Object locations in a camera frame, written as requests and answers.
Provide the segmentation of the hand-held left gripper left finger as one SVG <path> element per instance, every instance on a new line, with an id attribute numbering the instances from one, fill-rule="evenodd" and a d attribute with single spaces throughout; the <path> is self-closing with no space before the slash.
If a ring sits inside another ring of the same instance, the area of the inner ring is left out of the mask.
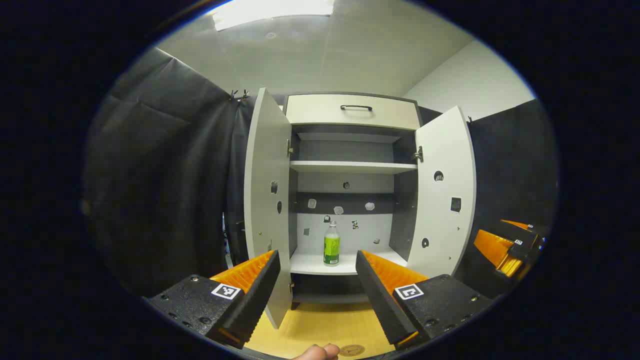
<path id="1" fill-rule="evenodd" d="M 270 250 L 217 275 L 189 275 L 146 297 L 158 314 L 186 331 L 242 349 L 268 304 L 281 260 Z"/>

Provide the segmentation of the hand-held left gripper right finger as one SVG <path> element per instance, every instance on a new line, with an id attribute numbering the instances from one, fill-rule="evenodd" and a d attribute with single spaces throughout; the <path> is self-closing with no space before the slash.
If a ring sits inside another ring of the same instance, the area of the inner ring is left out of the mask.
<path id="1" fill-rule="evenodd" d="M 451 275 L 428 278 L 365 250 L 356 254 L 356 273 L 397 351 L 449 335 L 493 305 L 492 299 Z"/>

